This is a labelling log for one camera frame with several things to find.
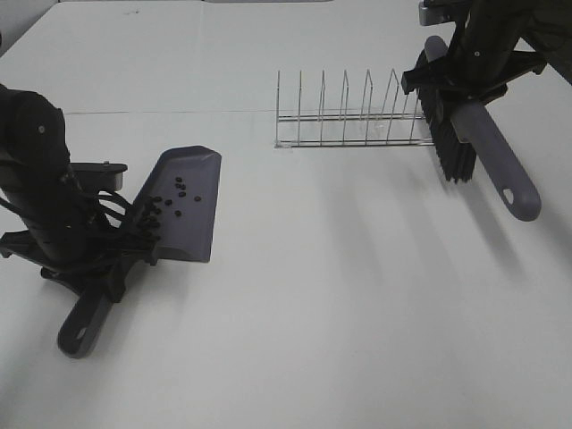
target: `white tabletop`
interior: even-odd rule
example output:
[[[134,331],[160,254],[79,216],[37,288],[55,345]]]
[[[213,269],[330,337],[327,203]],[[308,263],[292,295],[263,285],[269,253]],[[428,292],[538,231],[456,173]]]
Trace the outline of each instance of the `white tabletop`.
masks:
[[[431,148],[275,150],[273,112],[248,111],[272,110],[279,68],[402,70],[430,34],[416,27],[415,2],[125,3],[58,5],[0,59],[0,81],[64,108],[74,161],[129,164],[126,198],[167,148],[219,151],[212,260],[136,267],[80,361],[55,346],[76,298],[34,265],[0,261],[0,427],[570,427],[564,80],[552,69],[526,76],[491,108],[543,197],[541,217],[521,223],[480,164],[455,187]],[[298,38],[295,18],[320,29],[298,59],[268,43],[289,26]],[[135,31],[139,19],[153,36]],[[95,47],[102,27],[105,49]],[[56,33],[62,43],[48,42]],[[143,49],[156,38],[161,50]],[[336,55],[332,41],[354,48]],[[134,54],[118,62],[114,46]],[[251,62],[238,61],[243,49]],[[195,65],[187,80],[181,70]],[[209,92],[210,81],[222,83]],[[93,114],[118,111],[131,113]],[[5,211],[0,224],[21,228]]]

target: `white wall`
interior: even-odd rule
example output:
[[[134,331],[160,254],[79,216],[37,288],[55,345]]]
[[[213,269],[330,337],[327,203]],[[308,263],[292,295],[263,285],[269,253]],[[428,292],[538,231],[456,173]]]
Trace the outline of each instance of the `white wall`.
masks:
[[[61,2],[94,2],[94,1],[116,2],[125,0],[60,0],[60,1]],[[303,3],[303,2],[331,2],[332,0],[179,0],[179,1],[196,1],[196,2],[203,1],[209,3]]]
[[[56,3],[57,0],[0,0],[0,55]]]

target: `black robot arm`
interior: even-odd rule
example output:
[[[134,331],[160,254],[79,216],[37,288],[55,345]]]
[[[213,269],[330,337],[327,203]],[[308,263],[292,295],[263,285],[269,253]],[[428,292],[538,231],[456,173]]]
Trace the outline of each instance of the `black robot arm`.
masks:
[[[58,335],[66,355],[88,353],[137,261],[208,261],[220,163],[205,147],[171,149],[131,204],[117,194],[126,165],[70,163],[62,111],[37,93],[0,85],[0,189],[7,198],[0,204],[27,227],[6,233],[0,253],[40,265],[42,277],[79,295]],[[195,198],[185,198],[183,186]]]
[[[542,208],[540,194],[485,106],[522,75],[540,74],[546,59],[515,50],[541,0],[425,0],[421,23],[455,22],[449,46],[428,38],[415,69],[402,87],[416,90],[448,181],[469,181],[475,160],[484,169],[507,209],[533,221]]]

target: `wire dish rack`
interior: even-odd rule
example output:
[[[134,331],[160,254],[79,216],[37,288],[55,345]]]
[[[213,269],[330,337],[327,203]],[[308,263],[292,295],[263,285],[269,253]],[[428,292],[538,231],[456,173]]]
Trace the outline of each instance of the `wire dish rack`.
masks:
[[[391,70],[385,92],[379,98],[374,91],[372,73],[367,70],[359,108],[349,108],[347,71],[343,73],[341,93],[336,95],[339,105],[335,108],[326,108],[325,71],[322,71],[317,109],[302,109],[302,71],[298,81],[298,94],[292,99],[298,104],[294,109],[283,111],[281,73],[278,71],[275,141],[278,148],[421,147],[433,144],[418,96],[403,93],[395,70]],[[374,105],[376,98],[380,99],[377,107]]]

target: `brush handle hole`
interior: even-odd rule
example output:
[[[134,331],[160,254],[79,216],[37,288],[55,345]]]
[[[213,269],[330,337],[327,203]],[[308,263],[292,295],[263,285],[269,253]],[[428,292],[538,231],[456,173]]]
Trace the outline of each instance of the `brush handle hole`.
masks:
[[[515,194],[512,193],[512,189],[505,188],[502,190],[502,195],[504,195],[507,202],[512,205],[515,202]]]

